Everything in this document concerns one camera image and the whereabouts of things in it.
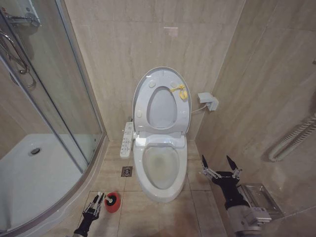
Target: white hose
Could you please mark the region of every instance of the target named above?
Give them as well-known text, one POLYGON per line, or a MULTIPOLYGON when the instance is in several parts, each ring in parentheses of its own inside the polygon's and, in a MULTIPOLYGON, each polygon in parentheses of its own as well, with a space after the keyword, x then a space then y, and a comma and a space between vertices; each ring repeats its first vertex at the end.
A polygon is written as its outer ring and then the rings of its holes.
POLYGON ((277 144, 269 153, 269 159, 272 161, 283 160, 298 145, 300 145, 313 131, 316 130, 316 113, 307 118, 307 120, 287 135, 279 144, 277 144), (284 150, 279 152, 285 145, 289 144, 284 150))
POLYGON ((202 108, 199 108, 199 109, 197 109, 197 110, 191 111, 191 113, 194 113, 194 112, 196 112, 196 111, 202 110, 202 109, 204 109, 206 106, 207 106, 207 104, 205 104, 202 108))

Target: red plunger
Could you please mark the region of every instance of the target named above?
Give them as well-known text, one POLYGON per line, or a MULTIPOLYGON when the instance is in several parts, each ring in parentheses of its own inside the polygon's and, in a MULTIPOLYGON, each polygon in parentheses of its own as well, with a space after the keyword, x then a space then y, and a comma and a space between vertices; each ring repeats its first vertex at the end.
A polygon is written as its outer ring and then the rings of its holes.
POLYGON ((109 213, 114 213, 119 209, 120 206, 120 198, 119 194, 116 192, 109 193, 105 196, 105 208, 109 213))

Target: shower drain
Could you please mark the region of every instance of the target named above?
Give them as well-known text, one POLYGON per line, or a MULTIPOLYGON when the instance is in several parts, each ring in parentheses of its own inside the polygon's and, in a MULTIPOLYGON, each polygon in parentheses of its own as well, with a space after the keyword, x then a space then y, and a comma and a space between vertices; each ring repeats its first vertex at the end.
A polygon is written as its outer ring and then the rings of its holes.
POLYGON ((30 152, 29 152, 29 156, 35 156, 35 155, 37 155, 38 153, 40 153, 40 151, 41 151, 41 148, 39 148, 39 147, 36 147, 36 148, 34 148, 33 150, 31 150, 30 152))
POLYGON ((121 177, 131 177, 133 172, 132 166, 123 166, 122 167, 122 175, 121 177))

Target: yellow clip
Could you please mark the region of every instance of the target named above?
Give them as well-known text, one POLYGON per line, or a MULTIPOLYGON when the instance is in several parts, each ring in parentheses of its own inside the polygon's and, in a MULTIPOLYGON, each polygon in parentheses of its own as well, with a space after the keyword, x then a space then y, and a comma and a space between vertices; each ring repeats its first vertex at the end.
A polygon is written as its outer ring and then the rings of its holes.
POLYGON ((172 88, 170 89, 171 92, 174 92, 176 90, 180 90, 179 96, 181 99, 185 100, 188 98, 188 93, 186 91, 186 87, 183 84, 180 84, 178 87, 176 88, 172 88))

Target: white toilet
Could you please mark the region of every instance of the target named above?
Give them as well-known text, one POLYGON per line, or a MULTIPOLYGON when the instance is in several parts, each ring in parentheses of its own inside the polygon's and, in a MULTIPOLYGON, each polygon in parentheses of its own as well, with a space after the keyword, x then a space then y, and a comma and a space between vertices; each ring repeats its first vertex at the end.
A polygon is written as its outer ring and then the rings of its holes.
POLYGON ((191 97, 172 68, 147 72, 133 99, 134 162, 146 195, 169 202, 181 192, 187 172, 187 139, 191 97))

